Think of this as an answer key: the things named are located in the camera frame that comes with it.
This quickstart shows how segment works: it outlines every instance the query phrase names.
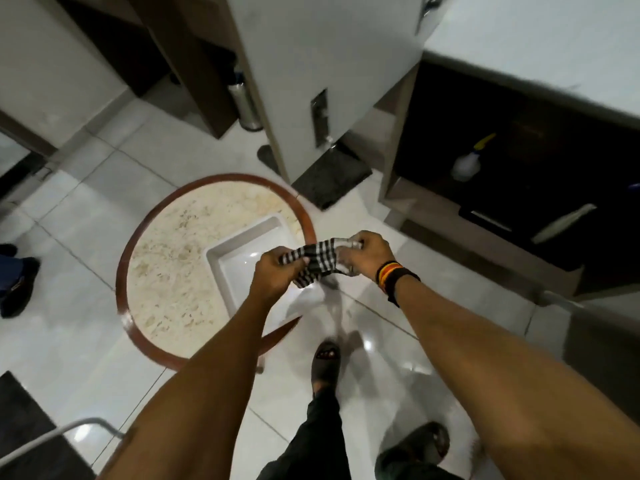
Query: person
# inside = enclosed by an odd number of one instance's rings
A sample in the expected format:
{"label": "person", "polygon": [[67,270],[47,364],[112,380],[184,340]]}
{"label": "person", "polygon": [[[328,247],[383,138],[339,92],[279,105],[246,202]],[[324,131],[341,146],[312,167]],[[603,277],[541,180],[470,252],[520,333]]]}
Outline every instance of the person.
{"label": "person", "polygon": [[36,258],[16,258],[18,248],[0,244],[0,316],[14,318],[27,307],[40,261]]}
{"label": "person", "polygon": [[[363,249],[341,249],[339,260],[379,280],[380,268],[395,261],[388,243],[371,232],[354,239]],[[286,251],[277,248],[261,257],[235,316],[144,407],[102,478],[229,478],[266,316],[305,266],[303,260],[280,266],[278,257]],[[437,295],[415,275],[396,272],[396,278],[390,298],[505,478],[640,478],[640,428],[587,380],[523,338]],[[339,361],[339,346],[323,342],[312,359],[307,421],[260,480],[350,478],[334,395]],[[435,447],[444,453],[440,425],[416,427],[378,458],[378,480],[455,478],[423,452]]]}

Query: white tray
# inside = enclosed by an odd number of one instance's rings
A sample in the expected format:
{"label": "white tray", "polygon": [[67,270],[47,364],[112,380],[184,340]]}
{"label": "white tray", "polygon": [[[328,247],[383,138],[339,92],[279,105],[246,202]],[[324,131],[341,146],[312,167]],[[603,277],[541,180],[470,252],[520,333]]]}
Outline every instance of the white tray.
{"label": "white tray", "polygon": [[[295,249],[298,244],[279,214],[264,217],[219,241],[204,251],[204,259],[218,285],[220,295],[232,317],[249,295],[255,264],[260,256],[277,246]],[[300,289],[293,283],[271,309],[262,335],[278,329],[324,302],[318,283]]]}

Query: foot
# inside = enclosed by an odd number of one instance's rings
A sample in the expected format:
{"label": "foot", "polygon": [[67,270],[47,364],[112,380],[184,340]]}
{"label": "foot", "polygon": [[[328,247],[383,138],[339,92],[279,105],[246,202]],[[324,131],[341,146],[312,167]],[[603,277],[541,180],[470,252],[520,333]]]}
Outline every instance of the foot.
{"label": "foot", "polygon": [[431,421],[413,430],[397,447],[412,461],[437,465],[449,451],[449,433],[443,425]]}
{"label": "foot", "polygon": [[13,244],[0,244],[0,256],[9,256],[10,258],[18,254],[18,248]]}
{"label": "foot", "polygon": [[340,375],[340,347],[331,340],[325,340],[316,350],[311,362],[311,387],[314,397],[325,387],[335,390]]}
{"label": "foot", "polygon": [[33,282],[40,270],[40,261],[36,258],[22,259],[22,275],[20,279],[7,291],[0,303],[2,318],[14,318],[27,307],[33,293]]}

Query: black and white plaid cloth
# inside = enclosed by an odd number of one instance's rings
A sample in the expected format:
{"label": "black and white plaid cloth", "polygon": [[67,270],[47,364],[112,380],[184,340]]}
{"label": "black and white plaid cloth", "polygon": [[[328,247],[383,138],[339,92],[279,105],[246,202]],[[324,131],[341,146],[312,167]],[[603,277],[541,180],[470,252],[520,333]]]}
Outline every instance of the black and white plaid cloth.
{"label": "black and white plaid cloth", "polygon": [[335,250],[341,246],[362,249],[362,243],[360,241],[334,237],[328,241],[308,244],[307,246],[295,249],[281,256],[280,264],[289,264],[304,256],[309,258],[307,267],[293,280],[298,288],[309,286],[327,274],[341,273],[347,276],[355,276],[357,272],[354,272],[352,267],[338,263]]}

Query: orange bracelet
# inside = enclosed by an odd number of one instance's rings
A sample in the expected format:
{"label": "orange bracelet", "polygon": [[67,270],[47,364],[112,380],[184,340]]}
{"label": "orange bracelet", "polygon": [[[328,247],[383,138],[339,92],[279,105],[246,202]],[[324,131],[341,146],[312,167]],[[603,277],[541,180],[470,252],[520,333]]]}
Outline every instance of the orange bracelet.
{"label": "orange bracelet", "polygon": [[387,290],[385,289],[385,281],[387,281],[389,274],[391,274],[394,269],[398,269],[399,267],[403,266],[398,262],[391,262],[380,269],[380,272],[378,273],[378,286],[380,286],[382,291],[384,291],[385,293],[387,292]]}

